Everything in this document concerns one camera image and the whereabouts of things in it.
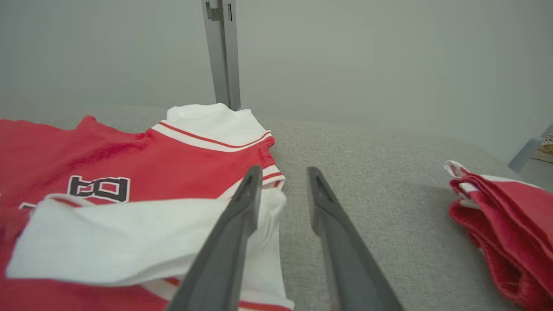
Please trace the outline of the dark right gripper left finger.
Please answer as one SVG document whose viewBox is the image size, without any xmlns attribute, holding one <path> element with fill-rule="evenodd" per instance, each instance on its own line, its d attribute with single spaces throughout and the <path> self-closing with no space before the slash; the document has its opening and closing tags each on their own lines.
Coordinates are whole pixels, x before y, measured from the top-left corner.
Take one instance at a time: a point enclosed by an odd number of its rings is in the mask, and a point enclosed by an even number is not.
<svg viewBox="0 0 553 311">
<path fill-rule="evenodd" d="M 248 239 L 257 230 L 261 167 L 251 167 L 168 303 L 168 311 L 237 311 Z"/>
</svg>

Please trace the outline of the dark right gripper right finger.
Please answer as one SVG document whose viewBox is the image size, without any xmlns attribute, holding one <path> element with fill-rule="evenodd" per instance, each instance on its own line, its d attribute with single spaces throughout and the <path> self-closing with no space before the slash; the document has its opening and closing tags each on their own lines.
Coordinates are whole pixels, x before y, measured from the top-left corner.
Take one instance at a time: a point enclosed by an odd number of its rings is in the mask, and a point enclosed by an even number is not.
<svg viewBox="0 0 553 311">
<path fill-rule="evenodd" d="M 333 311 L 402 311 L 398 297 L 322 171 L 307 168 L 311 228 L 320 238 Z"/>
</svg>

